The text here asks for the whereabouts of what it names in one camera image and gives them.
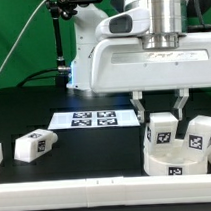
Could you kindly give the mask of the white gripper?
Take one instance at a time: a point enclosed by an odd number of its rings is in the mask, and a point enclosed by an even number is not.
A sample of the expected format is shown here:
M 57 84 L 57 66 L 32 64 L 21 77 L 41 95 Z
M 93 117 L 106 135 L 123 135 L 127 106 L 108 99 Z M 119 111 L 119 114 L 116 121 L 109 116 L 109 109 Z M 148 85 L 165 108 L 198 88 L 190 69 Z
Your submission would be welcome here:
M 178 89 L 174 114 L 181 121 L 188 88 L 211 87 L 211 32 L 186 32 L 180 11 L 133 8 L 104 19 L 95 30 L 90 87 L 132 92 L 141 123 L 141 92 Z

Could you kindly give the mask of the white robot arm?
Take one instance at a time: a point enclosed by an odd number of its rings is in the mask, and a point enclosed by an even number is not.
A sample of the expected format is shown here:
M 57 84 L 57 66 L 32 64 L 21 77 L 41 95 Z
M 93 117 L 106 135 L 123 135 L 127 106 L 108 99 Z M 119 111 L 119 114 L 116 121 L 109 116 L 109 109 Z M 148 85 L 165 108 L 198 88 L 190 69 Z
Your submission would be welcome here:
M 144 91 L 176 90 L 181 111 L 191 88 L 211 87 L 211 32 L 186 25 L 189 0 L 111 0 L 118 11 L 112 17 L 95 0 L 68 1 L 78 11 L 69 88 L 130 92 L 144 121 Z

